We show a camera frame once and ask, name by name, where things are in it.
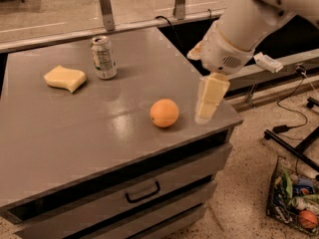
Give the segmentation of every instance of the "desk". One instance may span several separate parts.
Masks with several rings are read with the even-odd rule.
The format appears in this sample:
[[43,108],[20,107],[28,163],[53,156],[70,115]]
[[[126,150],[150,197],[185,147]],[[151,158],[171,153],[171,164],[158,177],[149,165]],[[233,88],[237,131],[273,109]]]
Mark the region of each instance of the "desk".
[[[161,238],[204,213],[238,113],[194,122],[199,72],[157,29],[112,35],[118,74],[94,72],[90,40],[10,54],[0,102],[0,213],[22,238]],[[75,93],[43,76],[83,70]],[[158,99],[180,118],[152,124]]]

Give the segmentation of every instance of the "yellow sponge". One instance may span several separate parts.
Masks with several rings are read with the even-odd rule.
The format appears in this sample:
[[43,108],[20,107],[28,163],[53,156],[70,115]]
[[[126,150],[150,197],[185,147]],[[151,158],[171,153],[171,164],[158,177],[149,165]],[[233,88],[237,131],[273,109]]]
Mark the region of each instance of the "yellow sponge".
[[46,74],[44,79],[51,87],[67,89],[73,93],[87,80],[87,77],[85,73],[80,70],[58,66]]

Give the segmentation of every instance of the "soda can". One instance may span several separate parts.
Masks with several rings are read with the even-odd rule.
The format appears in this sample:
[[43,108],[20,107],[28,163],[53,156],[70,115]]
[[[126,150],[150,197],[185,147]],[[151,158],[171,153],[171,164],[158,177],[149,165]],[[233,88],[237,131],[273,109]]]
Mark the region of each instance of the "soda can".
[[91,41],[91,51],[96,74],[101,79],[110,79],[117,74],[112,43],[107,36],[96,36]]

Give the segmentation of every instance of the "speckled floor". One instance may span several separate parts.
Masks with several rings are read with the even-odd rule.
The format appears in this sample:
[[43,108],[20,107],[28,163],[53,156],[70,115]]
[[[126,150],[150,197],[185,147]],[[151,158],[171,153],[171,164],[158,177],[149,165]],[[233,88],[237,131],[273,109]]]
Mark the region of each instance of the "speckled floor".
[[[139,13],[145,11],[150,4],[152,4],[152,16],[159,12],[169,13],[173,5],[173,0],[151,0],[149,2],[147,0],[148,3],[140,3],[144,0],[114,1],[117,4],[119,24],[121,20],[143,20],[139,18],[141,17]],[[228,1],[216,0],[210,5],[215,4],[216,8],[220,8],[225,6]],[[195,11],[201,8],[202,3],[207,3],[207,0],[192,0],[192,3],[196,6],[188,9],[191,8]],[[129,11],[126,11],[128,4],[135,4],[134,11],[130,12],[130,16],[128,15]],[[61,8],[74,10],[76,25],[70,23],[70,11],[61,14]],[[0,19],[0,42],[52,34],[54,31],[66,32],[101,26],[97,0],[27,0],[25,4],[21,4],[20,1],[0,3]],[[50,24],[63,22],[66,24],[50,26]],[[307,125],[292,129],[286,135],[304,138],[318,126],[319,108],[307,109],[305,104],[308,97],[319,100],[318,93],[311,91],[291,97],[283,102],[284,105],[306,114],[309,120]],[[232,153],[224,170],[216,176],[218,186],[213,197],[206,203],[207,211],[204,217],[165,237],[165,239],[309,238],[309,236],[281,224],[265,214],[270,177],[277,156],[287,157],[292,165],[296,159],[273,140],[265,140],[263,138],[264,131],[283,123],[288,125],[303,123],[303,118],[279,108],[276,103],[242,112],[241,115],[244,122],[235,129],[230,140],[233,144]],[[286,140],[292,145],[299,142],[288,138]],[[319,140],[315,141],[305,153],[319,162],[319,156],[316,155],[318,150]],[[298,164],[298,170],[311,177],[316,175],[314,170],[301,161]],[[8,235],[11,228],[10,223],[0,218],[1,239],[18,238],[14,235]]]

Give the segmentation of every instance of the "black handle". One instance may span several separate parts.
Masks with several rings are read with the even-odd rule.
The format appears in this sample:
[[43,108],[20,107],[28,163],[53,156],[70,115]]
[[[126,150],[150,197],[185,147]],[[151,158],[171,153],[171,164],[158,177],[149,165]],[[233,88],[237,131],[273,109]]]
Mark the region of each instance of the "black handle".
[[142,201],[142,200],[144,200],[144,199],[147,199],[147,198],[149,198],[149,197],[151,197],[151,196],[154,196],[154,195],[158,194],[158,193],[160,192],[160,184],[159,184],[158,181],[156,181],[156,186],[157,186],[157,190],[154,191],[154,192],[152,192],[152,193],[150,193],[150,194],[147,194],[147,195],[145,195],[145,196],[139,197],[139,198],[137,198],[137,199],[130,199],[129,194],[126,193],[126,198],[127,198],[127,200],[128,200],[129,203],[137,203],[137,202],[140,202],[140,201]]

